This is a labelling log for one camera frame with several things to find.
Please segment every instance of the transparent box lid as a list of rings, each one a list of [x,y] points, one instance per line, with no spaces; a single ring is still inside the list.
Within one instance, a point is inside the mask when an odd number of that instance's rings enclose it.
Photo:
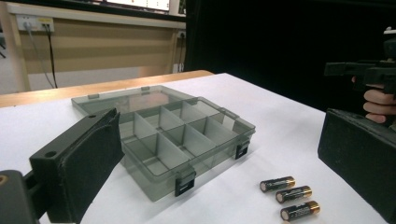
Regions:
[[[125,114],[192,97],[184,92],[159,85],[75,97],[72,98],[72,103],[85,115],[113,107],[121,114]]]

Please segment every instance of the power outlet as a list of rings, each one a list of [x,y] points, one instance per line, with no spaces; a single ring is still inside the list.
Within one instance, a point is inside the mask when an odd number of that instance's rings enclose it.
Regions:
[[[186,38],[186,31],[185,30],[179,30],[177,32],[177,38]]]
[[[33,15],[17,15],[17,24],[18,24],[18,29],[21,31],[25,31],[26,27],[25,24],[30,27],[30,30],[35,32],[35,31],[46,31],[46,25],[49,27],[49,30],[51,32],[55,31],[55,28],[53,26],[53,18],[50,17],[38,17],[38,16],[33,16]]]

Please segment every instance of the electrical cable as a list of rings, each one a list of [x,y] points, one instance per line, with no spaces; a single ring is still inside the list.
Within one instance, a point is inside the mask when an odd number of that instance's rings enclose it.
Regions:
[[[46,71],[45,66],[44,66],[43,58],[41,57],[40,53],[37,50],[37,46],[35,45],[35,40],[34,40],[33,35],[32,35],[32,29],[31,29],[32,27],[27,22],[23,23],[23,27],[25,28],[25,30],[29,34],[30,40],[31,40],[31,42],[33,44],[33,48],[35,49],[35,54],[37,55],[38,60],[40,61],[41,69],[43,69],[43,72],[44,72],[44,74],[46,76],[46,79],[47,79],[48,83],[51,85],[52,88],[54,88],[53,84],[50,82],[50,79],[49,79],[49,77],[47,75],[47,71]]]
[[[43,24],[43,26],[44,29],[46,29],[47,37],[49,38],[49,56],[50,56],[50,64],[52,68],[53,82],[55,83],[55,88],[58,88],[58,84],[56,83],[56,76],[55,76],[55,62],[53,60],[52,42],[50,40],[50,25]]]
[[[181,62],[182,53],[183,53],[184,34],[181,33],[180,37],[181,37],[181,47],[180,47],[180,58],[178,60],[178,67],[177,67],[178,73],[183,72],[184,70],[184,64]]]

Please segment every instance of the box latch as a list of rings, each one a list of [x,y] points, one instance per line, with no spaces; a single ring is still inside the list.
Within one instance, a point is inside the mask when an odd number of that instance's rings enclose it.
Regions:
[[[248,145],[250,144],[250,141],[246,141],[241,145],[236,146],[236,151],[235,151],[235,159],[238,160],[239,158],[243,157],[245,154],[248,153]]]
[[[189,173],[188,175],[179,176],[176,178],[176,183],[175,183],[176,197],[194,187],[196,175],[197,173],[192,169],[192,172]]]

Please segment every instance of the wooden table edge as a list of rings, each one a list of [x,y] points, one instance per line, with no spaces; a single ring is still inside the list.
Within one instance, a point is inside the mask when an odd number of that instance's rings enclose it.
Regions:
[[[192,72],[175,73],[154,77],[139,77],[126,80],[101,82],[89,85],[64,87],[43,91],[25,91],[19,93],[4,94],[0,95],[0,107],[42,103],[52,100],[77,97],[81,95],[95,94],[104,91],[116,91],[140,86],[159,85],[165,82],[178,81],[195,77],[207,77],[212,75],[214,74],[206,70],[197,70]]]

